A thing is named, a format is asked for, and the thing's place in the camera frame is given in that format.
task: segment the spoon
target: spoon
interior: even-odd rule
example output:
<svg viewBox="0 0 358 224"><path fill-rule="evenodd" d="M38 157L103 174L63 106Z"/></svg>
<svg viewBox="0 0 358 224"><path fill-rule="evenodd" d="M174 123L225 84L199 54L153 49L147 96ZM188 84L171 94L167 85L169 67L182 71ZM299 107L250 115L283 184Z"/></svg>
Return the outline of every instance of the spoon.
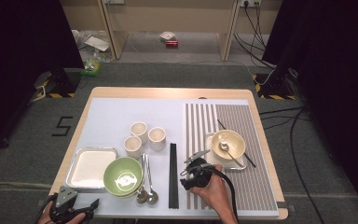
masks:
<svg viewBox="0 0 358 224"><path fill-rule="evenodd" d="M146 167L147 167L147 173L149 174L149 184L150 184L150 192L147 198L147 203L154 204L158 201L158 195L155 191L153 191L152 186L152 175L150 174L150 164L149 164L149 157L146 156Z"/></svg>
<svg viewBox="0 0 358 224"><path fill-rule="evenodd" d="M220 149L222 149L223 151L225 151L229 157L231 157L232 160L235 161L235 163L237 163L237 165L239 165L240 167L244 167L242 164L240 164L237 160L234 159L234 157L231 156L231 154L228 152L229 151L229 146L227 142L219 142L219 147Z"/></svg>
<svg viewBox="0 0 358 224"><path fill-rule="evenodd" d="M142 172L144 172L145 176L145 154L142 155ZM138 189L138 196L136 197L136 202L138 203L145 203L147 201L148 195L147 191L145 190L145 182L143 185Z"/></svg>

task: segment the rectangular tray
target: rectangular tray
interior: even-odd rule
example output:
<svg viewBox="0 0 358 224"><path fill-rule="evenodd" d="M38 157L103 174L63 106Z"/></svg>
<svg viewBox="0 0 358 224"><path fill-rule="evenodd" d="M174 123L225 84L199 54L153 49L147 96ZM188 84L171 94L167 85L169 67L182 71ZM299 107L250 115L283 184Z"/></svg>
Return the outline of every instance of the rectangular tray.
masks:
<svg viewBox="0 0 358 224"><path fill-rule="evenodd" d="M79 149L72 159L66 185L77 190L104 189L103 173L116 157L117 152L112 147Z"/></svg>

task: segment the bowl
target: bowl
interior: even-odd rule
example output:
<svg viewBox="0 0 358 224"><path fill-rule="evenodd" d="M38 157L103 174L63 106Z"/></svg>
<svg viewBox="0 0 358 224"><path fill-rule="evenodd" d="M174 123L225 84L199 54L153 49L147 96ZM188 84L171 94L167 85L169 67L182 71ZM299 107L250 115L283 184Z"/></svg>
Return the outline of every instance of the bowl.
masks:
<svg viewBox="0 0 358 224"><path fill-rule="evenodd" d="M144 180L141 164L131 157L121 157L112 161L103 174L106 190L118 197L135 193Z"/></svg>
<svg viewBox="0 0 358 224"><path fill-rule="evenodd" d="M232 160L228 153L219 147L219 143L228 144L228 152L234 159L237 159L245 153L246 144L242 136L231 130L222 130L215 133L212 137L212 151L220 158Z"/></svg>

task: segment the white bowl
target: white bowl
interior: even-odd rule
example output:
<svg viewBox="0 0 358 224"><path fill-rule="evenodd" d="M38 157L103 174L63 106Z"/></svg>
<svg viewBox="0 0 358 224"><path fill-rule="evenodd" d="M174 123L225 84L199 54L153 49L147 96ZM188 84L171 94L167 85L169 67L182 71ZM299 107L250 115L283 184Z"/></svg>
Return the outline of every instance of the white bowl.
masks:
<svg viewBox="0 0 358 224"><path fill-rule="evenodd" d="M219 147L219 143L228 144L228 152L234 159L237 159L245 153L246 144L242 136L231 130L222 130L215 133L212 137L212 151L220 158L232 160L228 153Z"/></svg>

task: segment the yellow black tape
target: yellow black tape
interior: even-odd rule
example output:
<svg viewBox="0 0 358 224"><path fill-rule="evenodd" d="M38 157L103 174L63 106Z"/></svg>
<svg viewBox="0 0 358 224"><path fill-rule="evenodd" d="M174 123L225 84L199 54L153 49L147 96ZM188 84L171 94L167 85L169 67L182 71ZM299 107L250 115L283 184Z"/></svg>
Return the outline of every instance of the yellow black tape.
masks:
<svg viewBox="0 0 358 224"><path fill-rule="evenodd" d="M257 75L253 75L255 90L257 92L258 97L263 99L273 99L273 100L295 100L296 97L293 94L265 94L265 89L263 85L260 85L255 79Z"/></svg>
<svg viewBox="0 0 358 224"><path fill-rule="evenodd" d="M51 74L48 76L47 80L42 84L42 86L44 86L46 88L46 86L48 85L49 81L50 81L50 76ZM41 97L43 95L43 92L39 92L36 97ZM51 97L51 98L72 98L75 97L75 93L74 92L46 92L46 96L47 97Z"/></svg>

